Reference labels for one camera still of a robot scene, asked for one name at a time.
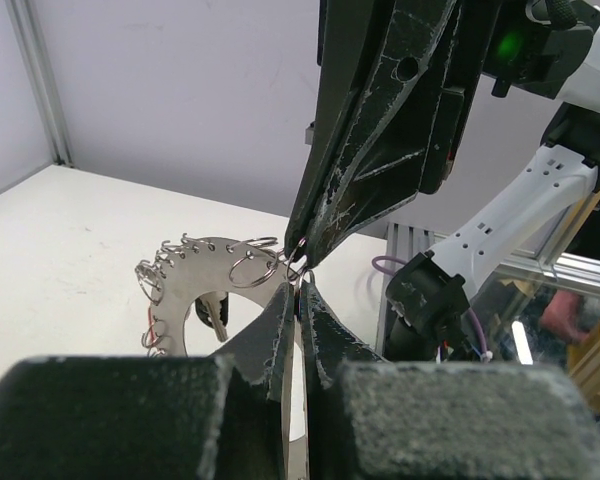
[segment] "green light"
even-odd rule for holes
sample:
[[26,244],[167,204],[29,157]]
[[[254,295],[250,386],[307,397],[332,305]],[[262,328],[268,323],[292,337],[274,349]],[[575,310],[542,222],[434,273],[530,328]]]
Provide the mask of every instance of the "green light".
[[515,60],[518,53],[520,53],[523,44],[524,38],[520,32],[512,31],[507,33],[496,50],[498,60],[502,62],[511,62]]

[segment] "person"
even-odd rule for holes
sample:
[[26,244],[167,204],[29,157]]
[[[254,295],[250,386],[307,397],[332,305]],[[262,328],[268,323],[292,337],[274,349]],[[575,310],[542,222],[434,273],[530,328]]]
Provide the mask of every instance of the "person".
[[[600,203],[567,249],[568,253],[600,261]],[[558,290],[540,318],[539,326],[568,344],[583,342],[588,332],[578,325],[583,297]]]

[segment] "key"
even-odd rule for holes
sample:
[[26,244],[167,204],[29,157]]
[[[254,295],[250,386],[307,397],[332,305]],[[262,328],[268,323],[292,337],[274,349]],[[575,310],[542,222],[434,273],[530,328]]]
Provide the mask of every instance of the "key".
[[226,292],[210,292],[196,300],[196,313],[200,320],[213,328],[220,342],[229,339],[227,334],[227,307],[229,296]]

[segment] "metal frame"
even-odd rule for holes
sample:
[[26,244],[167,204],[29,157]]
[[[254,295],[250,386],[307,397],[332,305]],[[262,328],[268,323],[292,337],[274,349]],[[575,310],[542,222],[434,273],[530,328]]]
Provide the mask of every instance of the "metal frame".
[[[600,298],[600,261],[562,253],[599,201],[600,192],[568,209],[538,252],[516,251],[502,262],[495,273],[538,286],[551,284],[561,290]],[[409,260],[416,253],[425,251],[433,243],[446,238],[445,235],[426,232],[426,238],[433,239],[428,244],[420,241],[423,234],[425,233],[422,230],[418,231],[412,227],[391,223],[387,239],[387,255]],[[385,290],[389,280],[389,278],[385,279]],[[520,292],[518,298],[512,300],[504,315],[507,318],[513,317],[528,302],[529,297]],[[383,298],[376,339],[376,351],[379,353],[382,353],[384,347],[390,308],[386,299]]]
[[5,0],[56,165],[75,167],[69,132],[33,0]]

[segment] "gray wall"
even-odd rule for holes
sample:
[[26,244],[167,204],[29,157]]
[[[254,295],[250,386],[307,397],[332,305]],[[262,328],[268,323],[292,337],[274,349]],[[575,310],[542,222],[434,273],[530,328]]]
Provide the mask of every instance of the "gray wall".
[[[289,214],[315,110],[318,3],[36,0],[76,164]],[[393,220],[450,233],[530,160],[557,104],[498,100],[489,83],[449,181]]]
[[5,2],[0,0],[0,192],[51,154]]

